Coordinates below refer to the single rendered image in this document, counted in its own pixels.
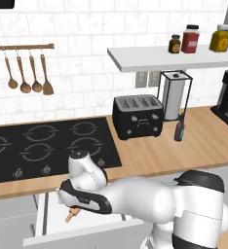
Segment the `wooden rolling pin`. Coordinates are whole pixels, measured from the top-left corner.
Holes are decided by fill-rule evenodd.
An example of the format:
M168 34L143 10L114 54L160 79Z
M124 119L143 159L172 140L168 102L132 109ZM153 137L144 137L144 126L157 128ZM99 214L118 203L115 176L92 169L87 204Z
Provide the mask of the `wooden rolling pin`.
M74 216L77 216L79 212L80 212L79 208L70 208L69 214L66 217L65 222L68 223Z

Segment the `open white drawer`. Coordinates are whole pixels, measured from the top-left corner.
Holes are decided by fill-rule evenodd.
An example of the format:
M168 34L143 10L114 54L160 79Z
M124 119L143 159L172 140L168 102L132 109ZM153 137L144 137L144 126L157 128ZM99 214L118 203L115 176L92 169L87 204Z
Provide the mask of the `open white drawer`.
M81 210L66 223L67 215L55 192L40 194L35 235L23 240L23 249L139 249L147 234L132 216Z

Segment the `wooden utensil rail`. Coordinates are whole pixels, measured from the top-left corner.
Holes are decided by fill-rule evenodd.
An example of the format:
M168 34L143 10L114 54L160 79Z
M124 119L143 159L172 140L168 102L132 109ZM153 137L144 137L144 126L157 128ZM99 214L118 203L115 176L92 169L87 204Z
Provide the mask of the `wooden utensil rail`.
M44 45L11 45L11 46L0 46L0 51L15 51L15 50L44 50L54 49L54 44Z

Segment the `dark bottle with blue label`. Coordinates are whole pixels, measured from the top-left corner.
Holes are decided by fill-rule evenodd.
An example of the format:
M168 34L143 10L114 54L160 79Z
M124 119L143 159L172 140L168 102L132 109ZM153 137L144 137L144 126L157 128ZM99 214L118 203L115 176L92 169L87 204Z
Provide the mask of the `dark bottle with blue label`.
M174 133L174 140L180 142L182 140L184 134L184 114L180 115L179 122L176 125L175 133Z

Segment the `black hob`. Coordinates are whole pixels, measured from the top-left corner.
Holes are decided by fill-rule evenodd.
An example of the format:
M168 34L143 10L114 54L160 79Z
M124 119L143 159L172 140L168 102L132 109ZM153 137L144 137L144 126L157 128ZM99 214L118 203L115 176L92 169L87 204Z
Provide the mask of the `black hob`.
M69 154L80 150L95 164L103 159L103 168L122 165L105 118L0 126L0 183L66 174Z

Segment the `yellow jar with grey lid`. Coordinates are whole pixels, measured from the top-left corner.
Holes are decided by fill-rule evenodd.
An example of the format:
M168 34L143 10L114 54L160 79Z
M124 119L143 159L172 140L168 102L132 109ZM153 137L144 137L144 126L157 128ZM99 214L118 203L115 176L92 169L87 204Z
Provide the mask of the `yellow jar with grey lid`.
M225 53L228 49L228 24L218 24L212 34L209 49L216 53Z

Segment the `wooden spatula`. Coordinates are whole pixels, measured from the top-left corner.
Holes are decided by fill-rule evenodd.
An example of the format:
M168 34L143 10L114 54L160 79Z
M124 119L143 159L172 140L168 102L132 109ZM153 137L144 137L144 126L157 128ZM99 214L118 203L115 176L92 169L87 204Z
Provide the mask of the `wooden spatula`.
M41 53L40 58L41 58L41 63L42 63L42 68L43 68L44 78L45 78L45 82L43 85L43 94L52 95L54 93L54 89L48 80L45 55Z

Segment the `red jar with black lid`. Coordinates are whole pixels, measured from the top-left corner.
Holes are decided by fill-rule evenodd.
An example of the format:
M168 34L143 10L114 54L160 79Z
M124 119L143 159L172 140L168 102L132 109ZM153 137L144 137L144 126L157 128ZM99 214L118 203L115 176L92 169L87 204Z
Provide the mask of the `red jar with black lid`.
M181 50L184 53L195 53L198 45L200 32L196 24L188 24L183 32Z

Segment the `black four-slot toaster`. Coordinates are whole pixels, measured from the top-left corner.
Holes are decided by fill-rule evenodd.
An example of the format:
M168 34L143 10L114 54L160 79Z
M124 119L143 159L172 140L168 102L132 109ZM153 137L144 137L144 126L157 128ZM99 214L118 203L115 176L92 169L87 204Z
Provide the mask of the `black four-slot toaster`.
M112 122L121 140L159 136L164 108L153 94L117 96L113 100Z

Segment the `white wall shelf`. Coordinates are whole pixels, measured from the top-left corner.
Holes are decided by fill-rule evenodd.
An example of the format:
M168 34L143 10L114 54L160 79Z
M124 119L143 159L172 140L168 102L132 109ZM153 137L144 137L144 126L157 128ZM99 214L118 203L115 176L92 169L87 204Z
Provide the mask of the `white wall shelf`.
M199 45L195 53L169 53L165 46L109 48L108 55L122 73L228 67L228 50L215 53Z

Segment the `small dark jar yellow label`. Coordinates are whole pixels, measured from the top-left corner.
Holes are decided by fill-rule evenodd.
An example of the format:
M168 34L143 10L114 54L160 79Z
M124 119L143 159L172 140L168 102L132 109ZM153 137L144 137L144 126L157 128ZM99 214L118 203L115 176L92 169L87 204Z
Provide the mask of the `small dark jar yellow label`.
M180 36L173 34L169 42L169 53L179 53L180 51Z

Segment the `black range hood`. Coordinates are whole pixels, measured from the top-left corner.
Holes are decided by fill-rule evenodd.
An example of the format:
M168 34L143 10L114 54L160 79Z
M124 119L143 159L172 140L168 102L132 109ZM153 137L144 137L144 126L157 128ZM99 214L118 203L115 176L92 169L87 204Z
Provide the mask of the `black range hood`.
M15 0L0 0L0 9L13 9Z

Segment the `grey wall socket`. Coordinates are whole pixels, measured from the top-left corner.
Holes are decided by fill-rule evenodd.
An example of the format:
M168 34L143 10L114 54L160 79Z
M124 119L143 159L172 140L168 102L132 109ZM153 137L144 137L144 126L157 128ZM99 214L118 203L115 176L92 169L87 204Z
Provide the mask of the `grey wall socket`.
M137 89L139 88L145 88L147 86L147 78L148 78L148 72L136 72L135 73L135 87Z
M160 82L160 72L159 71L150 71L149 72L149 80L148 86L149 87L157 87Z

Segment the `wooden ladle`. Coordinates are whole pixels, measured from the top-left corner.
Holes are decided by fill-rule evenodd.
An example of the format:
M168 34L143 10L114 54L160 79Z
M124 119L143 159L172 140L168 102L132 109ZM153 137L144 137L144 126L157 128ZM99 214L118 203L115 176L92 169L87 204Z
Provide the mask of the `wooden ladle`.
M20 85L20 91L23 92L23 93L30 93L31 92L31 86L24 79L22 61L21 61L21 57L20 57L19 54L17 54L17 62L18 62L19 72L20 72L21 80L22 80L22 83Z

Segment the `small wooden spoon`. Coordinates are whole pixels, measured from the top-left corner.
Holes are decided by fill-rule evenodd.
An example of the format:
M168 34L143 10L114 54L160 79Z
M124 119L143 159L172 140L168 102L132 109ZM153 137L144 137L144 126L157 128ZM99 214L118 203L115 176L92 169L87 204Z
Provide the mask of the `small wooden spoon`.
M10 76L10 80L9 80L8 86L11 89L16 89L19 84L18 84L18 82L12 76L10 62L9 62L9 59L8 59L7 54L5 53L5 51L4 51L4 56L5 56L6 66L7 66L8 72L9 72L9 76Z

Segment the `white paper towel roll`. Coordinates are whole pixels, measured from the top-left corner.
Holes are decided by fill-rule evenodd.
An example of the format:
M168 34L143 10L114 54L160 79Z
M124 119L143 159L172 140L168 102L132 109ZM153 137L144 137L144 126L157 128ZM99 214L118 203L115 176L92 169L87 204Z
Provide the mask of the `white paper towel roll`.
M163 105L166 120L177 119L184 86L184 80L165 80Z

